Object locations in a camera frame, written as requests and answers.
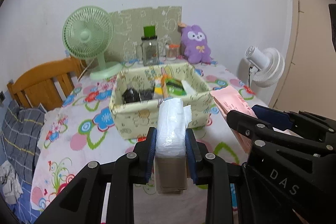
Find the green box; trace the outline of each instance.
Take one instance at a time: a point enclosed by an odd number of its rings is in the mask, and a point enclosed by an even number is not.
[[[127,85],[132,84],[136,90],[149,89],[154,86],[156,77],[162,72],[178,80],[186,80],[196,91],[195,95],[181,97],[183,105],[191,105],[192,121],[190,128],[205,126],[209,119],[209,110],[214,104],[210,88],[203,78],[188,63],[165,64],[150,67],[123,69],[114,86],[110,110],[115,126],[124,139],[132,139],[147,135],[149,127],[156,127],[159,106],[163,99],[154,99],[124,104],[122,94]]]

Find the wall socket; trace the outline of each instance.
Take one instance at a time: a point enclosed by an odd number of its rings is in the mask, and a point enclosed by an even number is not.
[[[2,102],[5,100],[5,95],[3,93],[3,91],[0,92],[0,104],[2,104]]]

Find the wooden chair backrest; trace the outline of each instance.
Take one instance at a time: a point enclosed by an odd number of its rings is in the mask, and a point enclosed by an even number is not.
[[[51,61],[30,69],[15,83],[8,83],[7,87],[12,99],[19,105],[30,108],[41,103],[49,111],[61,107],[63,103],[53,79],[56,78],[68,97],[74,88],[69,74],[74,72],[79,77],[83,70],[80,61],[73,57]]]

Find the pink tissue pack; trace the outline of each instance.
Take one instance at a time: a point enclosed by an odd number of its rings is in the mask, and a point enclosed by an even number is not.
[[[230,110],[237,110],[256,118],[253,110],[249,107],[248,103],[243,99],[239,92],[232,86],[227,86],[224,89],[213,90],[210,92],[213,96],[215,103],[221,112],[222,116],[226,120],[226,115]],[[232,130],[239,144],[243,148],[245,153],[249,153],[251,150],[251,140],[237,131]]]

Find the orange lid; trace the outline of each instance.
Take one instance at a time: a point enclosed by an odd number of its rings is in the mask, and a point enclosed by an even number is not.
[[[180,45],[177,44],[169,44],[169,48],[179,48]]]

